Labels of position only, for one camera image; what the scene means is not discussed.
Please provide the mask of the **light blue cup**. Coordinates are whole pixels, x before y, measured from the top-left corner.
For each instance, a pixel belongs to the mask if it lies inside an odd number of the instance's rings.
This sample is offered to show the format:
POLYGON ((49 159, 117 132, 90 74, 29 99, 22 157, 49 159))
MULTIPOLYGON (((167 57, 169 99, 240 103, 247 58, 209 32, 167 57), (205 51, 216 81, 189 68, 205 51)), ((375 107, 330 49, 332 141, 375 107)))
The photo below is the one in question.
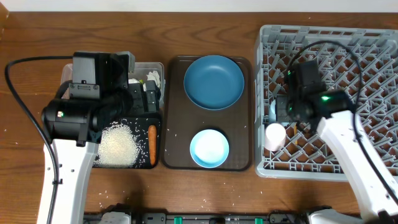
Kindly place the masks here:
POLYGON ((276 122, 275 105, 276 105, 276 100, 272 101, 272 103, 269 105, 269 122, 270 123, 276 122))

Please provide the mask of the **white paper wrapper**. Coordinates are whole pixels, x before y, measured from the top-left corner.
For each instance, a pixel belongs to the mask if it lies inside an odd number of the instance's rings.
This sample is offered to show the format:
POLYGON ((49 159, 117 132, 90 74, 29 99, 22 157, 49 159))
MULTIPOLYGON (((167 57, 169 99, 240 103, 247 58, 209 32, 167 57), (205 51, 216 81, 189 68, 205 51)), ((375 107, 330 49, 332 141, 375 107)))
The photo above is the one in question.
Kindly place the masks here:
POLYGON ((128 80, 128 84, 135 84, 135 83, 140 83, 143 84, 144 91, 146 91, 146 81, 155 81, 155 84, 158 88, 161 88, 161 80, 160 80, 160 75, 157 71, 149 71, 146 74, 142 75, 141 78, 130 78, 128 80))

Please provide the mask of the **pink cup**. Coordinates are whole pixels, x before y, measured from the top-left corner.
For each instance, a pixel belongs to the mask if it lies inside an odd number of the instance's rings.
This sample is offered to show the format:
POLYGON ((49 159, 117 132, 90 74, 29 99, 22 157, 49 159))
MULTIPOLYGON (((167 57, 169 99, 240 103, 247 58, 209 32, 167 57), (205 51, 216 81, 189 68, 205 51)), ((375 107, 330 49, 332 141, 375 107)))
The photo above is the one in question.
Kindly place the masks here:
POLYGON ((286 130, 279 123, 271 123, 265 129, 264 148, 268 151, 278 151, 285 144, 286 130))

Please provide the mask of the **orange carrot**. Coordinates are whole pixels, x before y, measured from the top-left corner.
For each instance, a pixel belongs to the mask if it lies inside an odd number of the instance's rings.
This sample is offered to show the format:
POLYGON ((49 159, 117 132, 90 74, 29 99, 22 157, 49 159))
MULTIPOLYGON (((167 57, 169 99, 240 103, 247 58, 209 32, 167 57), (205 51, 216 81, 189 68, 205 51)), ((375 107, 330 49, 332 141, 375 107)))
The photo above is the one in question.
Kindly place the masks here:
POLYGON ((157 154, 157 129, 155 125, 150 125, 148 129, 148 142, 149 142, 149 154, 150 164, 155 166, 156 154, 157 154))

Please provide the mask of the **light blue bowl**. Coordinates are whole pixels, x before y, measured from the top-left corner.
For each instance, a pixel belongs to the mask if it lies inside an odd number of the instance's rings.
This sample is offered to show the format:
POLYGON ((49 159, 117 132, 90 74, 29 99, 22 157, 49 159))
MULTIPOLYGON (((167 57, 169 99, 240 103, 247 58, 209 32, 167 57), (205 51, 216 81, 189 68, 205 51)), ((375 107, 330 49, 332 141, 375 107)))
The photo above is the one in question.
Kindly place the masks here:
POLYGON ((190 142, 190 155, 200 167, 213 169, 221 166, 229 156, 226 136, 215 129, 204 129, 194 135, 190 142))

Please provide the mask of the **grey dishwasher rack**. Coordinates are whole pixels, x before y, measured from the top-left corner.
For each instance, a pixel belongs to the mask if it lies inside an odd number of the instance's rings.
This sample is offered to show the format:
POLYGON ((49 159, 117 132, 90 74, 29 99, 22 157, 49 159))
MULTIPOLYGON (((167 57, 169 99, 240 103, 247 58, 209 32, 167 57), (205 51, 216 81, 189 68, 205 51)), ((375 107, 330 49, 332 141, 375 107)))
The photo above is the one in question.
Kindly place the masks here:
POLYGON ((264 25, 254 45, 254 170, 259 177, 344 182, 329 147, 306 123, 286 123, 285 145, 264 148, 269 105, 287 93, 284 71, 291 60, 316 60, 329 90, 359 99, 358 114, 369 140, 397 175, 397 31, 342 27, 264 25))

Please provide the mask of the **wooden chopstick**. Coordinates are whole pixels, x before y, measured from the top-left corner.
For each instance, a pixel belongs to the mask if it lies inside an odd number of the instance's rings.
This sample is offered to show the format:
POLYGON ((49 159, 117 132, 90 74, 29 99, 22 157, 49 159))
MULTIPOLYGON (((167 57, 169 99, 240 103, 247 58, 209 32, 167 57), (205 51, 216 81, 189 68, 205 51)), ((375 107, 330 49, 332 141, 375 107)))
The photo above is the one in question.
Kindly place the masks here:
POLYGON ((297 140, 297 134, 298 134, 298 129, 297 129, 297 123, 294 124, 294 145, 296 146, 298 144, 297 140))

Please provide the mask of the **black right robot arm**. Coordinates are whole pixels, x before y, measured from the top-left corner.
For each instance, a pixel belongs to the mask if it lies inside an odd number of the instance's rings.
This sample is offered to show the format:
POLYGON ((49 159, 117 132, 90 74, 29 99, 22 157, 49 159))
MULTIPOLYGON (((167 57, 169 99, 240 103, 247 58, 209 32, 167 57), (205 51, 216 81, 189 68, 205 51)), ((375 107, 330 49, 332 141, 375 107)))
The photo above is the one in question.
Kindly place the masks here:
POLYGON ((309 123, 330 148, 358 202, 365 223, 397 223, 397 181, 363 129, 344 91, 279 95, 275 113, 309 123))

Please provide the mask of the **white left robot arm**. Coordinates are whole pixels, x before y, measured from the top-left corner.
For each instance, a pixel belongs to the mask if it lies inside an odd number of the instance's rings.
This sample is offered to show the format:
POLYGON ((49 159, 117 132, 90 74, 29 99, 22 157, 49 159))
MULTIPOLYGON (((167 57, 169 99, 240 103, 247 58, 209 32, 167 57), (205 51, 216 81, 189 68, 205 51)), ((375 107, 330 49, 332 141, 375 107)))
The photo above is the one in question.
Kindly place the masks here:
POLYGON ((125 84, 99 99, 99 85, 63 82, 43 109, 45 174, 38 223, 82 223, 93 167, 151 169, 157 163, 161 116, 153 81, 125 84))

